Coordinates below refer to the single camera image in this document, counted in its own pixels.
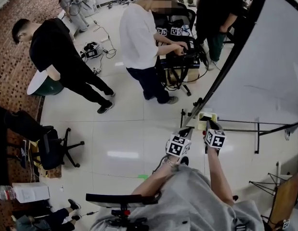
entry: bracelet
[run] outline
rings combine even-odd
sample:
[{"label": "bracelet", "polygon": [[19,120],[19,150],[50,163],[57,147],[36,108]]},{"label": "bracelet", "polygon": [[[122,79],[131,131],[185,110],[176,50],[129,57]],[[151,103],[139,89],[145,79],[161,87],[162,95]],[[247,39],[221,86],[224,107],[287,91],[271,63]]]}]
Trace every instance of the bracelet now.
[{"label": "bracelet", "polygon": [[165,158],[163,160],[163,164],[168,164],[172,168],[174,168],[176,166],[176,162],[171,161],[169,158]]}]

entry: white board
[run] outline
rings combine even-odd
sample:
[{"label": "white board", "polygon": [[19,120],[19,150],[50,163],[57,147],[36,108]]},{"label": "white board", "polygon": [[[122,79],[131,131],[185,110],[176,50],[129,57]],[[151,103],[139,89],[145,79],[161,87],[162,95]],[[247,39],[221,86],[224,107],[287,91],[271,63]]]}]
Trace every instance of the white board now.
[{"label": "white board", "polygon": [[238,58],[208,100],[220,119],[298,121],[298,11],[265,0]]}]

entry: water bottle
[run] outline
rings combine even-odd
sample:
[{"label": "water bottle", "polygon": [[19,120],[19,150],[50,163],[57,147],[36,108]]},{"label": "water bottle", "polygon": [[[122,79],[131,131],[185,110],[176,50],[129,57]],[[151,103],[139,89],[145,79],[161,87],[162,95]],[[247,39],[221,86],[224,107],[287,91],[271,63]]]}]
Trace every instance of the water bottle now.
[{"label": "water bottle", "polygon": [[11,186],[0,186],[0,199],[13,200],[16,198],[14,189]]}]

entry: white t-shirt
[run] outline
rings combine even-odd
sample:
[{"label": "white t-shirt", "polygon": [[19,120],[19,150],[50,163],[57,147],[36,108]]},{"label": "white t-shirt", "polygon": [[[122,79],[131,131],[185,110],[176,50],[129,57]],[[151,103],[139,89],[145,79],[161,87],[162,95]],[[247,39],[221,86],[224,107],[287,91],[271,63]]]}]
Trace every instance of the white t-shirt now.
[{"label": "white t-shirt", "polygon": [[158,47],[153,37],[156,28],[152,12],[131,3],[122,15],[119,31],[124,65],[137,69],[153,67]]}]

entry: black t-shirt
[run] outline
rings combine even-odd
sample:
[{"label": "black t-shirt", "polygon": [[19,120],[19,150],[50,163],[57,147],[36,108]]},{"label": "black t-shirt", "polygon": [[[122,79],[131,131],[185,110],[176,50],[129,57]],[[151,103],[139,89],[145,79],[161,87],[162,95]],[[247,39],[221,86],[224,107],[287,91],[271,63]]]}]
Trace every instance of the black t-shirt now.
[{"label": "black t-shirt", "polygon": [[34,32],[29,54],[40,72],[53,65],[61,75],[66,75],[85,64],[74,47],[69,31],[60,19],[55,18],[44,21]]},{"label": "black t-shirt", "polygon": [[198,26],[204,30],[218,32],[230,13],[241,15],[242,7],[243,0],[200,0],[197,9]]}]

